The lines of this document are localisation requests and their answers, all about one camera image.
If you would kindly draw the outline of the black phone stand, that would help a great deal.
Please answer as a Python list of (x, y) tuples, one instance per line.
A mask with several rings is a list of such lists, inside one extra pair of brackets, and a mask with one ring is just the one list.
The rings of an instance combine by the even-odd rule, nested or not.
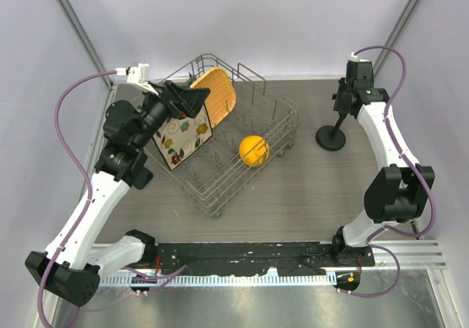
[(334, 126), (325, 125), (318, 129), (315, 138), (320, 147), (327, 151), (338, 151), (346, 144), (346, 135), (340, 129), (341, 124), (347, 117), (347, 113), (339, 112), (338, 120)]

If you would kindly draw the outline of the black smartphone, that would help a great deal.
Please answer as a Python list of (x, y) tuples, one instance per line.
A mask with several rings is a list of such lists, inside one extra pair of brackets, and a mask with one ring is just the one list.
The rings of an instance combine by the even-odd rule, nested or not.
[(152, 180), (153, 176), (154, 175), (150, 170), (143, 167), (134, 178), (133, 187), (138, 190), (144, 189), (147, 184)]

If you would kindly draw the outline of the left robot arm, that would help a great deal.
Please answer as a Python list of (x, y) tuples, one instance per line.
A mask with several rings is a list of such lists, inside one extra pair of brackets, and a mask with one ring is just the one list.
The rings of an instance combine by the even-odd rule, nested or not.
[(129, 189), (141, 190), (153, 178), (144, 166), (144, 148), (154, 134), (170, 119), (196, 118), (209, 94), (208, 88), (165, 81), (144, 93), (140, 109), (126, 100), (110, 104), (103, 125), (107, 142), (87, 181), (85, 196), (48, 248), (42, 253), (32, 251), (26, 258), (26, 268), (41, 291), (80, 308), (94, 296), (100, 280), (131, 264), (146, 269), (155, 263), (155, 238), (142, 231), (128, 231), (96, 253), (90, 250)]

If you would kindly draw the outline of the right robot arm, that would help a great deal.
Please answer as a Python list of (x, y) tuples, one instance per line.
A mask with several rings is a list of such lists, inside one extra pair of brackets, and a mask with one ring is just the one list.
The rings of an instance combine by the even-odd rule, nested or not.
[(423, 166), (408, 149), (394, 119), (391, 99), (385, 89), (374, 86), (373, 64), (352, 55), (346, 74), (333, 96), (338, 123), (353, 116), (371, 144), (378, 172), (363, 196), (363, 211), (338, 229), (331, 257), (346, 266), (373, 238), (423, 213), (435, 172)]

